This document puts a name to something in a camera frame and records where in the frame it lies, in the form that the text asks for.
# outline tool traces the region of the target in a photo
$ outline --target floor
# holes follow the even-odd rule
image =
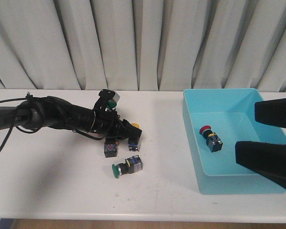
[[[16,219],[11,229],[286,229],[286,224]]]

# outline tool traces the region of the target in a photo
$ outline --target white table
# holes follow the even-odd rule
[[[27,90],[0,90],[0,99]],[[98,91],[30,90],[92,108]],[[118,92],[121,118],[143,130],[143,170],[115,179],[112,164],[135,155],[127,140],[105,158],[103,141],[67,130],[14,129],[0,154],[0,218],[285,222],[286,193],[202,195],[182,117],[182,92]],[[265,100],[286,93],[262,93]],[[6,130],[0,131],[0,141]]]

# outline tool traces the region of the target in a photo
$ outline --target curtain fold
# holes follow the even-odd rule
[[[0,88],[286,91],[286,0],[0,0]]]

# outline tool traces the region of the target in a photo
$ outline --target light blue container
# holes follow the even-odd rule
[[[262,101],[258,90],[187,89],[183,117],[199,190],[202,194],[283,193],[271,180],[235,162],[237,141],[286,144],[279,127],[255,121],[254,104]],[[204,125],[221,138],[222,150],[211,152],[199,133]]]

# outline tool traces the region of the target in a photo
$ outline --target robotic arm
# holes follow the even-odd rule
[[[0,101],[25,100],[17,107],[0,107],[0,130],[9,128],[0,146],[4,147],[13,127],[25,133],[35,133],[42,127],[72,130],[94,140],[106,138],[104,153],[106,157],[117,156],[117,141],[128,138],[129,150],[137,151],[142,131],[127,120],[120,120],[115,110],[119,95],[103,89],[93,109],[73,105],[63,99],[47,96]]]

